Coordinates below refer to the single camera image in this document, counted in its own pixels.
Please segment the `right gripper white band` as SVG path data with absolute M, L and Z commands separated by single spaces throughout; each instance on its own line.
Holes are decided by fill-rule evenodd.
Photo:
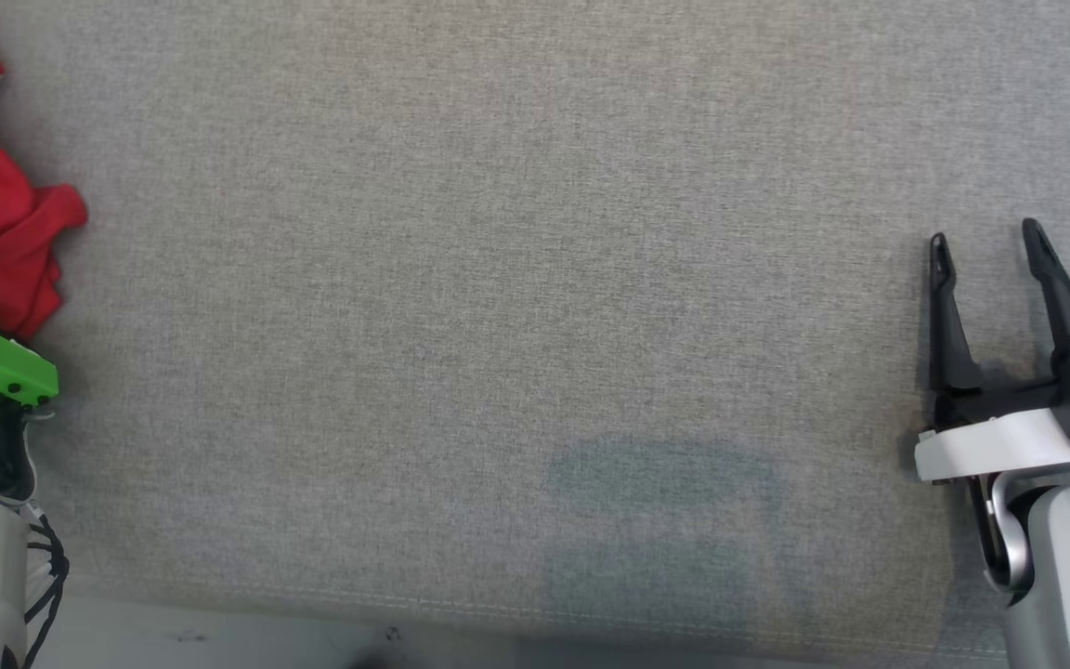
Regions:
M 1033 279 L 1040 285 L 1051 330 L 1052 365 L 1070 360 L 1070 276 L 1039 221 L 1022 223 Z M 1057 381 L 981 387 L 956 301 L 957 272 L 946 235 L 929 250 L 930 384 L 933 419 L 914 446 L 918 478 L 976 478 L 1031 467 L 1070 463 L 1070 435 L 1054 410 Z

